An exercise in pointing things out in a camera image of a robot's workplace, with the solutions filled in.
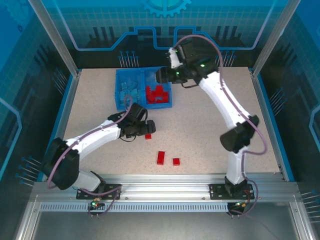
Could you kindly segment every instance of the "blue edge trim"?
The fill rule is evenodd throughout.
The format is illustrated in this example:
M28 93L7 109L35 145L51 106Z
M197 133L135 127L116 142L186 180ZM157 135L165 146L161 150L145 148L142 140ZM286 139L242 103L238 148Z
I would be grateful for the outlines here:
M261 87L263 98L264 98L265 103L266 103L268 114L269 114L270 119L271 119L271 124L272 124L272 127L273 127L274 132L275 132L275 137L277 139L277 142L278 142L278 145L279 145L279 148L280 148L280 153L282 155L285 171L286 171L286 173L288 175L288 180L290 182L294 182L295 178L294 178L294 175L293 175L291 167L290 167L290 163L289 163L286 151L285 151L285 146L284 146L284 144L282 142L282 139L281 139L281 136L280 136L280 132L279 132L279 129L278 129L278 126L277 126L277 123L276 123L275 116L274 116L274 114L272 112L272 108L271 108L271 105L270 105L270 102L269 102L267 91L265 89L265 85L264 85L264 83L262 81L262 78L261 78L260 74L258 75L257 78L258 78L258 83L260 84L260 87ZM69 91L70 91L72 79L73 79L73 76L70 75L70 78L69 78L68 84L66 86L65 93L64 93L64 96L63 96L63 99L62 99L62 102L61 102L61 105L60 105L60 108L59 108L59 112L58 112L58 115L57 115L55 123L54 123L54 127L53 127L53 130L52 130L52 134L51 134L49 143L51 143L51 141L56 136L56 133L57 133L57 130L58 130L58 126L60 124L61 116L62 116L64 107L65 107L65 103L67 101L67 97L68 97L68 94L69 94ZM44 174L42 172L40 172L37 181L38 182L42 182L43 177L44 177Z
M291 166L290 166L287 154L286 154L285 146L284 146L284 143L282 142L282 139L281 139L281 136L280 136L280 132L279 132L279 129L278 129L278 126L277 126L277 123L276 123L275 116L274 116L274 113L272 112L272 108L271 108L271 105L270 105L270 102L269 102L267 91L265 89L265 85L264 85L264 83L262 81L262 78L261 78L260 74L258 74L257 78L258 78L259 85L261 87L263 98L265 100L265 104L266 104L266 108L268 110L268 114L269 114L270 119L271 119L271 124L272 124L273 130L274 130L274 133L275 133L275 137L276 137L277 143L279 145L280 153L282 155L282 159L283 159L283 163L284 163L284 167L285 167L285 169L283 169L283 171L286 171L286 173L288 175L288 181L289 182L295 182L295 178L294 178L294 175L292 173Z
M69 95L69 91L70 91L70 87L71 87L71 83L73 81L73 78L74 78L74 76L71 74L70 77L69 77L69 80L68 80L68 84L66 85L66 88L65 88L65 91L64 91L64 95L63 95L63 98L62 98L62 101L61 101L61 104L60 104L58 115L56 116L56 119L55 119L55 122L54 122L53 130L52 130L51 137L50 137L50 140L49 140L49 144L48 144L48 146L46 148L46 151L48 150L48 147L50 146L50 143L52 142L52 140L55 139L55 136L56 136L56 133L57 133L60 121L61 121L61 116L62 116L62 113L63 113L64 108L65 108L65 104L66 104L66 101L67 101L67 97ZM38 178L37 178L37 182L42 182L43 178L44 178L44 173L40 172L39 175L38 175Z

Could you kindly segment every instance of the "blue enclosure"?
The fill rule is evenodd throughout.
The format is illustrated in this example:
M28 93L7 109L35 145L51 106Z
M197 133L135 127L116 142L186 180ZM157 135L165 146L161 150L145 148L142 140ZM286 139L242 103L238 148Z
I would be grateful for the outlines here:
M167 65L165 53L190 34L214 41L224 67L252 69L283 159L279 172L301 193L320 192L320 2L297 3L0 0L0 238L16 239L34 182L43 180L47 147L63 136L61 116L72 103L78 70L121 69L115 105L122 111L121 83L132 84L125 69ZM194 46L218 59L202 41ZM148 73L133 79L136 101L147 109L172 107L170 84L164 86L169 103L147 104L146 86L157 85L145 82ZM312 227L319 234L317 222Z

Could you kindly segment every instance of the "work surface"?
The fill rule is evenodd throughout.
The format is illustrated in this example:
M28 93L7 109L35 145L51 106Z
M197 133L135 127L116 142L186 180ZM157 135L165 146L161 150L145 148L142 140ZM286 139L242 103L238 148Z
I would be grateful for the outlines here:
M64 139L82 135L117 113L115 76L115 69L82 70ZM259 117L259 128L268 142L267 154L248 155L246 171L278 172L248 68L224 68L223 78L239 103ZM80 168L98 174L226 173L228 152L220 135L228 129L215 104L200 87L184 89L180 84L172 85L172 101L172 108L148 111L148 119L156 126L151 140L140 136L130 143L120 139L109 142L89 154ZM249 149L263 149L257 134ZM158 151L165 152L164 165L157 165ZM180 166L173 166L173 158L180 158Z

